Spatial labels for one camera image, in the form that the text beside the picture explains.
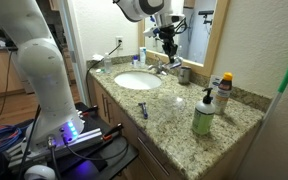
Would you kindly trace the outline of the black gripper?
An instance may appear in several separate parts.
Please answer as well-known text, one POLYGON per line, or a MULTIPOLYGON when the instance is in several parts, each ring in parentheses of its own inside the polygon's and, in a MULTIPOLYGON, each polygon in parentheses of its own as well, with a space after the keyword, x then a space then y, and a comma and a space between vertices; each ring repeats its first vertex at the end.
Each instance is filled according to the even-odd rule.
POLYGON ((175 27, 173 25, 163 27, 159 31, 159 38, 163 41, 162 48, 168 55, 169 64, 171 64, 172 56, 174 55, 174 63, 177 62, 178 55, 176 54, 177 45, 174 43, 173 37, 175 36, 175 27))

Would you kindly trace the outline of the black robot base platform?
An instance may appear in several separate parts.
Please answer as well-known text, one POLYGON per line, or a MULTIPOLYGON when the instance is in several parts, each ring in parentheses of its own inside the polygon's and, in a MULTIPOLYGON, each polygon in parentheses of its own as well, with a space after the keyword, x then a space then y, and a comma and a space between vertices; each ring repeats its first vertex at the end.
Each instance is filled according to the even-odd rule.
MULTIPOLYGON (((98 135, 82 143, 71 143, 55 152, 57 166, 63 180, 112 180, 138 157, 138 150, 120 134, 122 125, 110 129, 98 116, 98 107, 88 108, 79 102, 86 121, 83 133, 100 129, 98 135)), ((16 180, 18 170, 11 169, 11 156, 0 152, 0 180, 16 180)))

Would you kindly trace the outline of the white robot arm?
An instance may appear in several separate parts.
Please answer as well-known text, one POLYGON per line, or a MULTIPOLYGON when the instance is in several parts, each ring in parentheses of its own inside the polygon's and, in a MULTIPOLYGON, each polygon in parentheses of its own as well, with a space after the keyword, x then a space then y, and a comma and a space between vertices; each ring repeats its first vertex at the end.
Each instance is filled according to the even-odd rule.
MULTIPOLYGON (((184 15, 175 0, 112 0, 131 22, 153 15, 159 30, 173 36, 172 29, 184 15)), ((46 150, 47 138, 76 141, 84 129, 79 118, 63 57, 48 29, 36 0, 0 0, 0 26, 18 48, 18 63, 31 83, 41 106, 36 125, 27 132, 33 153, 46 150)))

